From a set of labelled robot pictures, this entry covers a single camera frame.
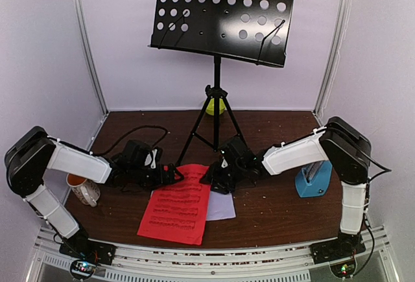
dark wood surface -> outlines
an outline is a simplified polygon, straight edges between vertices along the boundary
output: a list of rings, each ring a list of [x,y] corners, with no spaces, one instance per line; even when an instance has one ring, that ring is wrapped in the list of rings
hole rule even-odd
[[[158,124],[171,132],[160,143],[163,163],[174,163],[187,139],[198,112],[116,112],[111,113],[93,146],[98,153],[106,150],[125,132],[142,124]],[[256,153],[273,143],[290,141],[311,132],[317,123],[310,112],[235,112],[250,148]],[[221,139],[235,134],[227,113],[221,116]],[[205,116],[199,132],[211,139],[213,118]],[[140,130],[122,141],[110,154],[120,152],[128,138],[152,144],[161,135],[157,130]],[[193,142],[182,164],[209,165],[218,159],[198,139]],[[327,194],[301,199],[294,185],[298,169],[259,180],[257,187],[238,186],[233,195],[237,217],[206,222],[201,248],[245,248],[274,246],[292,242],[326,239],[337,235],[341,218],[342,190],[333,175]],[[145,246],[196,248],[173,242],[137,236],[141,217],[150,194],[128,186],[131,193],[100,186],[97,207],[84,206],[71,194],[66,207],[86,228],[91,238]]]

red paper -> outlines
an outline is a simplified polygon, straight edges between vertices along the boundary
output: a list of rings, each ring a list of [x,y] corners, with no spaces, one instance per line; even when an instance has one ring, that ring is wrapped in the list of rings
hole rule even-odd
[[[143,237],[201,245],[210,186],[199,183],[208,167],[184,165],[184,181],[153,192],[138,229]]]

white mug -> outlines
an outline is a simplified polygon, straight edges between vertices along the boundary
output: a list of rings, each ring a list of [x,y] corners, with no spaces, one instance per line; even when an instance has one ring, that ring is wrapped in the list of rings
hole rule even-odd
[[[97,206],[97,201],[101,195],[101,191],[96,183],[72,174],[67,176],[66,182],[83,204],[92,207]]]

sheet of paper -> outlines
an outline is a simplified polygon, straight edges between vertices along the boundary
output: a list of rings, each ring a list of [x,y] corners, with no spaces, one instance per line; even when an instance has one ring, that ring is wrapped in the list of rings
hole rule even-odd
[[[231,219],[236,217],[232,194],[210,192],[206,220]]]
[[[184,165],[184,181],[153,192],[138,229],[143,237],[201,245],[208,213],[210,186],[199,183],[208,170]]]

yellow-green bowl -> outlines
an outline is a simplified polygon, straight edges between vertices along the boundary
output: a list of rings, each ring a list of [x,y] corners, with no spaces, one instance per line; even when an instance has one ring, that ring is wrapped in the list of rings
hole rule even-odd
[[[222,99],[219,101],[219,114],[221,115],[225,111],[225,103]],[[215,100],[211,99],[209,102],[209,105],[206,108],[206,113],[208,115],[214,115],[215,114]]]

